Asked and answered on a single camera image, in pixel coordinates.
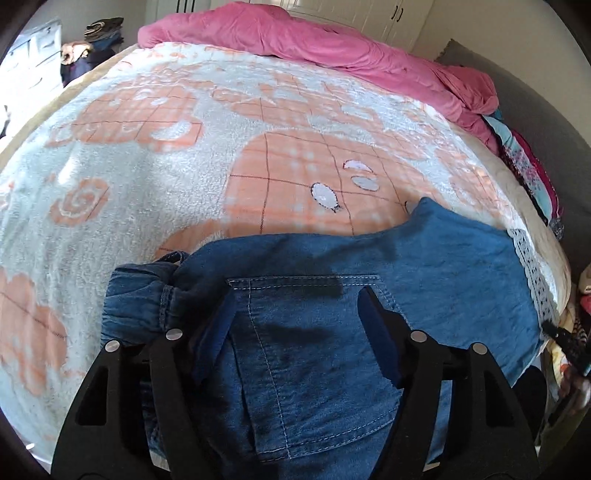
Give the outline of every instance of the cabinet door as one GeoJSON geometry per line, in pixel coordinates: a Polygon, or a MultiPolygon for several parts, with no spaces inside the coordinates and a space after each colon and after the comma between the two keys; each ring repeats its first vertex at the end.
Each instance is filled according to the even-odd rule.
{"type": "Polygon", "coordinates": [[[403,0],[394,19],[386,43],[411,52],[434,0],[403,0]]]}
{"type": "Polygon", "coordinates": [[[402,0],[374,0],[367,11],[361,33],[374,40],[386,42],[396,23],[402,0]]]}
{"type": "Polygon", "coordinates": [[[289,0],[287,9],[361,30],[372,3],[373,0],[289,0]]]}

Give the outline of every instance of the stitching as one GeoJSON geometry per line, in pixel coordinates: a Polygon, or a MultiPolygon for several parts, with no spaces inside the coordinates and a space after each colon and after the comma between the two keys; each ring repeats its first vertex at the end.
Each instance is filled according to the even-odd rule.
{"type": "Polygon", "coordinates": [[[168,287],[169,285],[165,285],[162,289],[162,295],[160,295],[160,328],[164,329],[164,316],[166,313],[166,304],[168,303],[168,287]]]}
{"type": "Polygon", "coordinates": [[[255,322],[252,320],[252,313],[251,313],[251,289],[250,289],[251,281],[248,281],[248,317],[252,323],[252,328],[254,328],[256,338],[258,339],[259,345],[261,346],[262,354],[265,357],[265,363],[267,364],[267,370],[269,370],[269,376],[271,377],[271,382],[273,383],[273,389],[275,390],[275,397],[277,398],[277,408],[279,409],[279,417],[281,420],[281,427],[283,428],[283,436],[285,438],[285,449],[287,451],[288,458],[291,458],[290,455],[290,448],[287,442],[287,432],[285,431],[285,422],[283,421],[283,413],[281,411],[281,403],[279,402],[279,392],[277,391],[277,385],[275,384],[275,379],[273,378],[273,373],[271,373],[271,366],[269,365],[269,359],[267,358],[267,353],[265,352],[265,348],[262,345],[261,337],[259,336],[258,332],[256,331],[255,322]]]}
{"type": "Polygon", "coordinates": [[[278,452],[279,450],[285,450],[285,447],[276,448],[274,450],[263,450],[262,452],[259,452],[259,453],[273,453],[273,452],[278,452]]]}
{"type": "MultiPolygon", "coordinates": [[[[301,454],[301,455],[290,456],[290,459],[292,459],[292,458],[298,458],[298,457],[303,457],[303,456],[307,456],[307,455],[312,455],[313,453],[320,453],[320,452],[325,452],[325,451],[327,451],[327,450],[332,450],[333,448],[337,448],[337,447],[341,447],[341,446],[343,446],[343,445],[347,445],[348,443],[352,443],[352,442],[354,442],[354,441],[356,441],[356,440],[358,440],[358,439],[360,439],[360,438],[367,437],[368,435],[371,435],[372,433],[375,433],[375,432],[377,432],[378,430],[381,430],[382,428],[384,428],[384,427],[385,427],[386,425],[388,425],[389,423],[392,423],[393,421],[394,421],[394,419],[388,420],[388,421],[386,421],[385,423],[382,423],[382,424],[381,424],[379,427],[376,427],[376,428],[374,428],[373,430],[370,430],[370,431],[369,431],[369,432],[367,432],[367,433],[364,433],[364,434],[362,434],[362,435],[359,435],[359,436],[357,436],[357,437],[354,437],[354,438],[352,438],[352,439],[349,439],[349,440],[345,440],[344,442],[337,443],[336,445],[331,445],[330,447],[325,447],[325,448],[321,448],[321,449],[318,449],[318,450],[313,450],[312,452],[306,452],[306,453],[303,453],[303,454],[301,454]]],[[[260,462],[261,462],[261,463],[265,463],[265,462],[275,462],[276,460],[281,460],[281,459],[284,459],[284,458],[286,458],[286,457],[285,457],[285,456],[283,456],[283,457],[279,457],[279,458],[272,458],[272,459],[269,459],[269,460],[261,460],[260,462]]]]}
{"type": "Polygon", "coordinates": [[[377,287],[379,290],[379,287],[375,283],[334,283],[334,284],[322,284],[322,285],[308,283],[308,284],[302,284],[302,285],[273,285],[272,287],[234,288],[234,290],[251,291],[251,290],[266,290],[268,288],[283,288],[283,287],[358,287],[358,286],[366,286],[366,285],[371,285],[371,286],[377,287]]]}
{"type": "MultiPolygon", "coordinates": [[[[335,435],[330,435],[328,437],[324,437],[323,439],[309,440],[307,442],[301,442],[301,443],[293,443],[290,446],[291,447],[299,447],[299,446],[302,446],[302,445],[308,445],[309,443],[317,443],[317,442],[322,442],[324,440],[330,440],[330,439],[333,439],[335,437],[340,437],[341,435],[344,435],[346,433],[351,433],[351,432],[354,432],[355,430],[362,429],[363,427],[366,427],[367,425],[371,425],[372,423],[377,422],[379,419],[385,417],[386,415],[391,414],[395,410],[396,410],[396,408],[393,408],[392,410],[388,410],[386,413],[381,414],[379,417],[374,418],[372,421],[369,421],[369,422],[367,422],[367,423],[365,423],[363,425],[360,425],[359,427],[355,427],[354,429],[347,430],[346,432],[341,432],[341,433],[337,433],[335,435]]],[[[259,453],[272,453],[272,452],[276,452],[278,450],[283,450],[283,448],[278,448],[276,450],[265,450],[264,452],[259,452],[259,453]]]]}
{"type": "MultiPolygon", "coordinates": [[[[277,280],[280,278],[379,278],[379,275],[283,275],[281,277],[257,277],[256,280],[277,280]]],[[[239,283],[244,281],[247,280],[229,280],[230,283],[239,283]]]]}

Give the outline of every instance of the clothes pile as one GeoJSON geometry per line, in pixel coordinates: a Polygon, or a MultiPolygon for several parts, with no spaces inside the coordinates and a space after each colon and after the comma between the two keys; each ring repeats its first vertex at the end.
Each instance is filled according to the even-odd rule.
{"type": "Polygon", "coordinates": [[[529,195],[540,218],[558,240],[564,236],[561,216],[563,208],[542,163],[531,151],[530,145],[515,130],[503,123],[499,109],[492,116],[482,115],[499,141],[499,157],[511,170],[529,195]]]}
{"type": "Polygon", "coordinates": [[[123,20],[122,17],[115,17],[105,18],[91,23],[86,27],[84,39],[91,43],[97,51],[120,45],[124,40],[121,35],[123,20]]]}
{"type": "Polygon", "coordinates": [[[64,87],[86,72],[109,60],[113,46],[123,43],[123,18],[106,18],[86,27],[85,41],[63,44],[61,47],[61,80],[64,87]]]}

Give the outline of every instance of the pink comforter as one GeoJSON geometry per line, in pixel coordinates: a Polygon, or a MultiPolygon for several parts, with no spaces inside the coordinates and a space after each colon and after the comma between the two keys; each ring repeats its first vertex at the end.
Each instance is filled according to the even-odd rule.
{"type": "Polygon", "coordinates": [[[305,60],[349,73],[431,105],[498,153],[496,139],[480,114],[493,113],[499,100],[491,78],[477,70],[439,65],[349,27],[319,25],[293,18],[280,7],[242,2],[194,14],[168,15],[139,29],[142,48],[166,41],[305,60]]]}

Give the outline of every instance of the drawer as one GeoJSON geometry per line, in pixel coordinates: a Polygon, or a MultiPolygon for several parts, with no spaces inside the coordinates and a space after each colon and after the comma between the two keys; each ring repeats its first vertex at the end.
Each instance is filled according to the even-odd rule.
{"type": "Polygon", "coordinates": [[[49,92],[61,85],[61,53],[54,53],[44,62],[31,68],[31,78],[27,82],[27,88],[35,91],[49,92]]]}
{"type": "Polygon", "coordinates": [[[31,64],[38,65],[61,51],[61,24],[52,22],[31,34],[31,64]]]}
{"type": "Polygon", "coordinates": [[[0,75],[14,75],[17,70],[29,68],[29,42],[10,50],[0,65],[0,75]]]}

